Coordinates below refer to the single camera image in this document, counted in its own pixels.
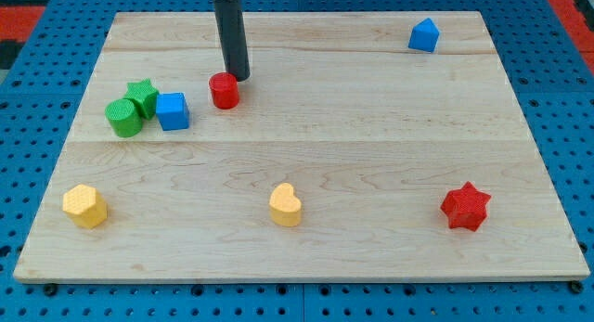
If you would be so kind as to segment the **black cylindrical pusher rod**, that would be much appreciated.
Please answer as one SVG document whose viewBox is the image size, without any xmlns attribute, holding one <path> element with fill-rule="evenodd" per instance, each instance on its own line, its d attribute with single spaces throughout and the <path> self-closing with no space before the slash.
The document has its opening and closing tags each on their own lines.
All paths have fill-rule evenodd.
<svg viewBox="0 0 594 322">
<path fill-rule="evenodd" d="M 213 0 L 213 7 L 226 71 L 246 81 L 251 71 L 241 0 Z"/>
</svg>

